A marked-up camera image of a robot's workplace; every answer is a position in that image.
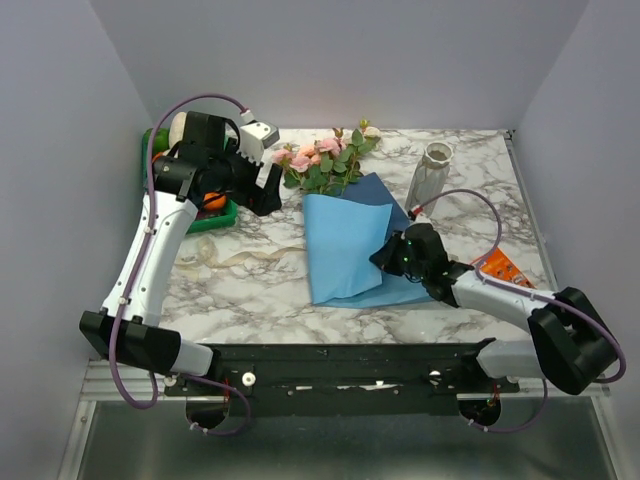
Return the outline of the blue wrapping paper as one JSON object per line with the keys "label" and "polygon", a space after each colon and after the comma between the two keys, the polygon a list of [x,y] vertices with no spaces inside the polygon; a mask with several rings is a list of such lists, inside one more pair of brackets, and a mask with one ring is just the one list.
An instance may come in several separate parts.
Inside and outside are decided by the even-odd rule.
{"label": "blue wrapping paper", "polygon": [[308,194],[303,200],[311,302],[366,309],[429,302],[425,289],[386,274],[369,257],[409,219],[380,177],[371,173],[339,197]]}

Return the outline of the pink flower stem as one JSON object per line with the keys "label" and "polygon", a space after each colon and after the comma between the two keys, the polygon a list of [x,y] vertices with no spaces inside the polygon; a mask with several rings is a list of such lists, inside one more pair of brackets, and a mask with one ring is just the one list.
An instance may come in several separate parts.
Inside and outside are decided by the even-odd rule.
{"label": "pink flower stem", "polygon": [[355,158],[374,151],[381,141],[382,132],[367,119],[361,119],[357,128],[350,135],[349,145]]}
{"label": "pink flower stem", "polygon": [[328,177],[322,164],[329,159],[329,154],[315,145],[298,149],[285,146],[271,157],[272,162],[283,169],[284,187],[307,193],[323,193],[327,188]]}
{"label": "pink flower stem", "polygon": [[347,187],[360,181],[363,174],[359,146],[346,140],[343,131],[334,130],[333,137],[317,141],[315,146],[319,160],[313,193],[340,196]]}

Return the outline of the cream ribbon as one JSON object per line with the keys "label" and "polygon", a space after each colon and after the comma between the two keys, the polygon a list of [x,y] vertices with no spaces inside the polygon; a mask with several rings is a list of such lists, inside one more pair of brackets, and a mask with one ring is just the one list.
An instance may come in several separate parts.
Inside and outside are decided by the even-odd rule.
{"label": "cream ribbon", "polygon": [[295,245],[280,248],[272,253],[261,251],[241,251],[226,259],[219,258],[219,251],[216,244],[210,238],[199,239],[196,243],[196,252],[193,256],[177,257],[174,265],[180,269],[196,268],[200,265],[207,266],[211,269],[231,268],[243,262],[254,259],[258,261],[276,261],[281,259],[288,253],[305,252],[306,249],[302,245]]}

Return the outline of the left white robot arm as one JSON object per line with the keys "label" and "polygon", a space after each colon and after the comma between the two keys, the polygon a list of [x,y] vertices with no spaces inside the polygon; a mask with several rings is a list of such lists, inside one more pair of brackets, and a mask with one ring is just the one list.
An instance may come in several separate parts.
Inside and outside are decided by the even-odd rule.
{"label": "left white robot arm", "polygon": [[143,197],[139,225],[116,284],[97,312],[83,313],[79,328],[104,359],[157,374],[187,374],[201,395],[214,393],[222,380],[211,348],[187,341],[159,325],[166,285],[179,247],[209,193],[266,216],[281,208],[282,169],[271,167],[266,182],[256,180],[264,151],[279,130],[249,113],[226,135],[230,120],[181,112],[183,136],[153,160],[154,189]]}

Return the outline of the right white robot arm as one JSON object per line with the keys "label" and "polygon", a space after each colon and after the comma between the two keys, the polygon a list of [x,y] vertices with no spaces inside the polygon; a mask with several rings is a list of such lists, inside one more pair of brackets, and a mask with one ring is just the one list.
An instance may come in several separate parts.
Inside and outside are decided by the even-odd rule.
{"label": "right white robot arm", "polygon": [[461,365],[461,382],[471,391],[483,391],[498,378],[519,377],[545,379],[578,395],[623,362],[618,342],[583,292],[540,291],[481,275],[451,259],[427,223],[394,232],[369,260],[387,274],[421,284],[436,301],[528,333],[524,341],[493,340]]}

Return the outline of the white ceramic vase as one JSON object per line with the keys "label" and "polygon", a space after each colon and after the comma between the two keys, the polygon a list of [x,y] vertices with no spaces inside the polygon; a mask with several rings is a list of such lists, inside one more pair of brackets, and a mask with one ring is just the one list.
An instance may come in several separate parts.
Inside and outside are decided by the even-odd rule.
{"label": "white ceramic vase", "polygon": [[405,201],[407,211],[430,200],[423,213],[431,216],[436,205],[435,197],[443,191],[447,180],[452,156],[453,150],[446,143],[432,142],[426,147],[414,170]]}

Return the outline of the green plastic basket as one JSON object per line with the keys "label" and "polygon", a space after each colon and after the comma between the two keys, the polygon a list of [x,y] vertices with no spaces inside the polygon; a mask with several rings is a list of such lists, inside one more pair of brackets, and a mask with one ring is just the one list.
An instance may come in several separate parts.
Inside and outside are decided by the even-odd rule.
{"label": "green plastic basket", "polygon": [[[141,171],[142,171],[142,184],[143,188],[147,189],[147,170],[146,170],[146,153],[147,144],[150,137],[151,128],[147,129],[141,140]],[[152,158],[160,155],[161,153],[168,153],[170,148],[164,152],[159,152]],[[218,211],[203,211],[202,209],[196,215],[195,220],[189,227],[187,234],[203,233],[206,231],[222,229],[232,227],[236,223],[237,218],[237,205],[227,198],[225,207]]]}

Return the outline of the orange fruit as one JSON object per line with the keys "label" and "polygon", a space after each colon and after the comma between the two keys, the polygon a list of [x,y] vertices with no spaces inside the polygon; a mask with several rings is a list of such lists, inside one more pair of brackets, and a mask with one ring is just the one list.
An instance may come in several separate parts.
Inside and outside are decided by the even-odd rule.
{"label": "orange fruit", "polygon": [[202,202],[201,209],[203,211],[218,211],[225,207],[227,197],[222,193],[207,193]]}

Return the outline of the orange snack packet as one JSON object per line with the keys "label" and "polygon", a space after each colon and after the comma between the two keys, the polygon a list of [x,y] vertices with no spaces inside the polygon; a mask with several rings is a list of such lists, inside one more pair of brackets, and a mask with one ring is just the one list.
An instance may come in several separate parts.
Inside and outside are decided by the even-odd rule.
{"label": "orange snack packet", "polygon": [[488,259],[481,265],[480,270],[491,277],[512,283],[521,287],[533,288],[525,274],[497,248]]}

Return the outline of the white radish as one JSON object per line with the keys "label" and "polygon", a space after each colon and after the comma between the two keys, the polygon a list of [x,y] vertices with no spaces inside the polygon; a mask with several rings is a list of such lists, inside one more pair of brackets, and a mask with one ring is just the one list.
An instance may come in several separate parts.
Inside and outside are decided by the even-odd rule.
{"label": "white radish", "polygon": [[169,148],[173,148],[179,141],[183,139],[187,113],[178,112],[171,122],[168,135]]}

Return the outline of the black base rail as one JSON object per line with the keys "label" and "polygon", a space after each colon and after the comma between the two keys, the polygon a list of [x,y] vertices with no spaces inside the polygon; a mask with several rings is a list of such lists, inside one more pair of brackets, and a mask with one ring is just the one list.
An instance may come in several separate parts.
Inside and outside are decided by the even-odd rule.
{"label": "black base rail", "polygon": [[219,344],[209,371],[214,385],[179,376],[165,393],[214,398],[226,384],[234,389],[232,414],[243,414],[237,396],[244,394],[253,417],[456,416],[461,402],[520,390],[479,366],[476,358],[490,343]]}

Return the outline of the aluminium frame bar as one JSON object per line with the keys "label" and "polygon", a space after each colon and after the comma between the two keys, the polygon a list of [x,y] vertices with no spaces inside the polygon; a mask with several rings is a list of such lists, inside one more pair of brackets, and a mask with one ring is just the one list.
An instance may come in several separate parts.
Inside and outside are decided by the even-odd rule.
{"label": "aluminium frame bar", "polygon": [[[151,398],[152,385],[148,374],[140,369],[120,366],[118,368],[123,385],[127,391],[137,400]],[[500,385],[502,398],[538,398],[542,396],[542,384],[540,380],[521,379],[517,392],[508,392],[507,386]],[[611,390],[606,385],[591,385],[583,393],[581,398],[609,397]],[[109,363],[107,361],[90,361],[86,367],[84,379],[80,391],[81,401],[121,401],[122,397],[113,382]]]}

